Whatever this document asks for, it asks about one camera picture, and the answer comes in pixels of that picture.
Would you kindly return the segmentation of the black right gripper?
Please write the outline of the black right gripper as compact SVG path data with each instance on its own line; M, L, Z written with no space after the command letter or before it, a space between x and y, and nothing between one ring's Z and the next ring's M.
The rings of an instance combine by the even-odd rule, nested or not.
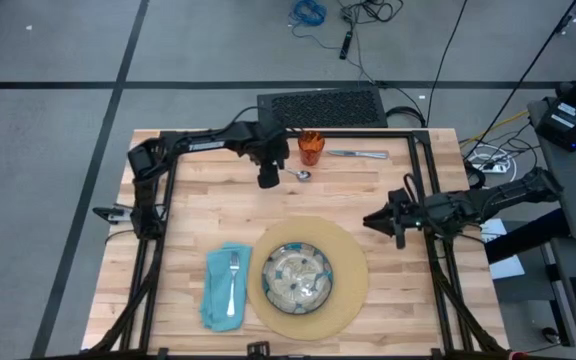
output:
M390 204L386 203L381 209L366 215L363 225L385 235L394 232L396 247L403 249L406 246L405 230L429 226L430 204L437 200L438 195L435 194L415 202L404 188L391 191Z

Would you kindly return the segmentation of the orange item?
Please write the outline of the orange item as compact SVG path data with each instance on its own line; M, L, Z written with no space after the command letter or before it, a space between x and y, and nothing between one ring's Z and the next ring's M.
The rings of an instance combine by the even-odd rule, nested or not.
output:
M301 162L306 166L314 166L319 162L325 138L317 131L304 131L297 140Z

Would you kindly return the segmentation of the round woven straw placemat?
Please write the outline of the round woven straw placemat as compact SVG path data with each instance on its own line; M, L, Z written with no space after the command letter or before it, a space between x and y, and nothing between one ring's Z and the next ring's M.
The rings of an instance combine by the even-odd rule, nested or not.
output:
M302 242L320 249L334 273L332 293L315 312L286 314L275 308L262 289L263 265L279 246ZM255 244L249 263L247 297L259 320L272 331L296 340L320 340L343 330L359 313L368 289L364 252L353 236L321 217L299 216L271 226Z

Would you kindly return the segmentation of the silver metal knife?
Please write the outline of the silver metal knife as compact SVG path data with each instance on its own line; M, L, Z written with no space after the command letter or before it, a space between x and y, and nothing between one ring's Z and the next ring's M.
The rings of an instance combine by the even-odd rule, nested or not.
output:
M373 158L373 159L387 159L389 157L387 153L382 153L382 152L330 150L327 153L329 155L340 156L340 157L364 157L364 158Z

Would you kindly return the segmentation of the silver metal fork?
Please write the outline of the silver metal fork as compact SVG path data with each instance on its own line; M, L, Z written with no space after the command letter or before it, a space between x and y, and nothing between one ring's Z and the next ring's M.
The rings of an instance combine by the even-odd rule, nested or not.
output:
M230 279L230 292L229 292L229 302L227 307L227 316L234 317L236 310L235 310L235 286L236 286L236 276L239 272L240 265L239 265L239 256L236 252L231 253L230 263L229 263L229 271L231 274Z

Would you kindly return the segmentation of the teal cloth napkin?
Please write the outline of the teal cloth napkin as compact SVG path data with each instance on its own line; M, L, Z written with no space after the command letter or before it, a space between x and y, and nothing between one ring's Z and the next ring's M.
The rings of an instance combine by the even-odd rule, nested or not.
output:
M239 256L240 269L236 276L235 316L227 316L230 279L229 263L231 253ZM241 327L246 304L247 277L252 247L244 244L226 242L217 250L206 255L204 293L200 305L203 326L213 332L228 332Z

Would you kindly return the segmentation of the black arm base clamp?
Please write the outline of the black arm base clamp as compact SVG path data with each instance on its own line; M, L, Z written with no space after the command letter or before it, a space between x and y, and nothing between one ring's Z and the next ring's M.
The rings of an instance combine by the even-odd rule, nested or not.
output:
M120 222L130 222L130 215L132 208L120 204L115 204L113 207L95 207L92 209L93 213L111 225L117 225Z

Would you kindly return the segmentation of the black vented computer case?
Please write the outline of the black vented computer case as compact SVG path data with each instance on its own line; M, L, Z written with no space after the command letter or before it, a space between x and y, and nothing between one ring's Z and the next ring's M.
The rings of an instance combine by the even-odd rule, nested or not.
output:
M257 96L264 122L289 128L386 128L379 91L373 87L262 94Z

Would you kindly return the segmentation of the white power strip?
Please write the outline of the white power strip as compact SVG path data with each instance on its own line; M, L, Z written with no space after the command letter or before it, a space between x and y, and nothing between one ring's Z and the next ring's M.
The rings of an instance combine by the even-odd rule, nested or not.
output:
M470 165L484 174L506 174L511 168L507 162L470 162Z

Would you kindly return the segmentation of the white paper sheet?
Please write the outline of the white paper sheet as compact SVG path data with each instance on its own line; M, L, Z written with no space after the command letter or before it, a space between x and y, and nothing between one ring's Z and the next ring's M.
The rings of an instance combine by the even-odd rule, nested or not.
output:
M502 235L506 235L507 231L501 219L492 218L481 225L480 234L482 241L489 243ZM513 255L510 258L496 263L491 263L489 269L493 280L522 276L525 274L525 270L517 255Z

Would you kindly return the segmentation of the dark blue beam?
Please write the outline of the dark blue beam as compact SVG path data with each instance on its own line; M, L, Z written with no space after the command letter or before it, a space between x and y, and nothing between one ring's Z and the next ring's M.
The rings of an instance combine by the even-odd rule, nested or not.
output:
M567 237L570 228L562 209L553 210L485 245L490 264L541 246L553 238Z

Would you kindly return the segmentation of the grey side desk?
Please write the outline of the grey side desk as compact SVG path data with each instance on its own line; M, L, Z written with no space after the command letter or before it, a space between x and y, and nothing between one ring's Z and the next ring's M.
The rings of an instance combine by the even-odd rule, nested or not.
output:
M576 240L555 238L550 241L550 249L544 250L542 255L554 293L550 306L561 345L576 348L576 299L570 281L571 277L576 277Z

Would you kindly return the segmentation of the black device with blue light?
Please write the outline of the black device with blue light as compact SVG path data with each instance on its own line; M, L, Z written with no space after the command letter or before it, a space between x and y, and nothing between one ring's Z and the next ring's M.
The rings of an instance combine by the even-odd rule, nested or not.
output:
M532 103L530 111L541 138L568 152L576 151L576 107L547 97Z

